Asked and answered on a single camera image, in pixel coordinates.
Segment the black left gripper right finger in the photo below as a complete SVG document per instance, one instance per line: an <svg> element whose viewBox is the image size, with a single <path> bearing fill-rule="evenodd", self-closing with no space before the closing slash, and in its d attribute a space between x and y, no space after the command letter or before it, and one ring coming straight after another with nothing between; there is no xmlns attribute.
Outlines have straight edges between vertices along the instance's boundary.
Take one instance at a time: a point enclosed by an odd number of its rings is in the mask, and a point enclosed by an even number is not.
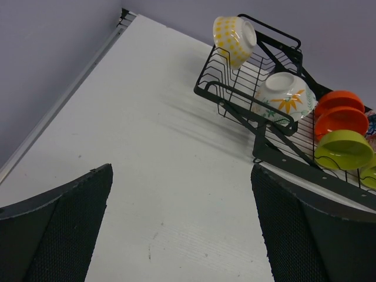
<svg viewBox="0 0 376 282"><path fill-rule="evenodd" d="M274 281L375 281L375 214L251 171Z"/></svg>

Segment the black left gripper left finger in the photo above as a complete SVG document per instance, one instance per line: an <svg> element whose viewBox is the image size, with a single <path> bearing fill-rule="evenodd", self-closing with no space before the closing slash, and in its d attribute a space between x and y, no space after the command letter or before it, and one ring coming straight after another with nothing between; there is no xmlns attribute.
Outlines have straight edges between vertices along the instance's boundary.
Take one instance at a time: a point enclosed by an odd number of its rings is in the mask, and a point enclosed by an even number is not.
<svg viewBox="0 0 376 282"><path fill-rule="evenodd" d="M84 281L112 183L104 164L1 207L1 281Z"/></svg>

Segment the lime green bowl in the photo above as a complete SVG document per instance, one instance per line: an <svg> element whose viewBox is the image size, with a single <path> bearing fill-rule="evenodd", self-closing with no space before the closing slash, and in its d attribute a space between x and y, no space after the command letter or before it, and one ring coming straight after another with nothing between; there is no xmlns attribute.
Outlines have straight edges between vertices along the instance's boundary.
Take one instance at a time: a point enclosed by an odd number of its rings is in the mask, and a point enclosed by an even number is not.
<svg viewBox="0 0 376 282"><path fill-rule="evenodd" d="M367 186L373 190L375 190L376 188L375 167L376 167L376 156L374 155L372 159L360 170L361 183L364 186Z"/></svg>
<svg viewBox="0 0 376 282"><path fill-rule="evenodd" d="M344 129L324 135L314 151L316 163L332 170L359 169L373 157L374 150L363 135Z"/></svg>

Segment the lime green bowl front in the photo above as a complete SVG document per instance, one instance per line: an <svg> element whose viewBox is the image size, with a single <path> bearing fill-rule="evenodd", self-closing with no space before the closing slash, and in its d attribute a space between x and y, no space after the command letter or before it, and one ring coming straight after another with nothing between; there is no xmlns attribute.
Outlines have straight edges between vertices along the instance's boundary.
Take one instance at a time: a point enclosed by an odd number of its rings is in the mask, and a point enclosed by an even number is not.
<svg viewBox="0 0 376 282"><path fill-rule="evenodd" d="M373 157L374 150L363 135L344 129L324 135L314 151L316 163L332 170L359 169Z"/></svg>

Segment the orange bowl front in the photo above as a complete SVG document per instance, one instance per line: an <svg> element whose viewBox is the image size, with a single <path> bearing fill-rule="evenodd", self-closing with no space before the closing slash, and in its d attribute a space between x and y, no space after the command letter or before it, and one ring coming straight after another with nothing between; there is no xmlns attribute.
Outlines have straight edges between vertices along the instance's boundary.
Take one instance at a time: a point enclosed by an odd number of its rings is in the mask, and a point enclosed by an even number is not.
<svg viewBox="0 0 376 282"><path fill-rule="evenodd" d="M326 110L315 122L314 137L317 141L336 130L352 130L365 135L369 126L366 115L349 106L336 106Z"/></svg>

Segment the orange bowl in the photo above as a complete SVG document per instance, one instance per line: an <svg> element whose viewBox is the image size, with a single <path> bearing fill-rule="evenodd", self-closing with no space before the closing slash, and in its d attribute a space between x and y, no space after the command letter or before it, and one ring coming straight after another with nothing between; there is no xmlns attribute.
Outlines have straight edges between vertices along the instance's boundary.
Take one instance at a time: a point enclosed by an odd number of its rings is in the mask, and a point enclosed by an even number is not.
<svg viewBox="0 0 376 282"><path fill-rule="evenodd" d="M325 94L318 101L314 110L316 118L321 116L326 110L337 106L349 106L365 112L365 106L362 100L353 92L347 90L335 90Z"/></svg>
<svg viewBox="0 0 376 282"><path fill-rule="evenodd" d="M369 126L366 115L349 106L336 106L326 110L315 122L314 137L317 141L336 130L352 130L365 135Z"/></svg>

